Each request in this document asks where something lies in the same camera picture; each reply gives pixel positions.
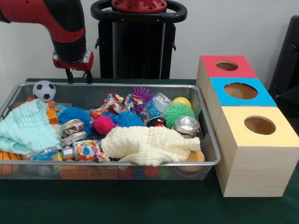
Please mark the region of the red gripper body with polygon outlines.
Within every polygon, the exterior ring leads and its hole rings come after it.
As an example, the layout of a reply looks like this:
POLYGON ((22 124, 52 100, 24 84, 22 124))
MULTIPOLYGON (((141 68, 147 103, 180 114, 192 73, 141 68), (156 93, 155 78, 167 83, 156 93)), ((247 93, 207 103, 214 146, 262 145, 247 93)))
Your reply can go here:
POLYGON ((91 71, 93 67, 94 55, 92 51, 87 51, 82 60, 74 63, 63 62, 59 59, 57 53, 53 52, 53 63, 56 68, 74 69, 80 71, 91 71))

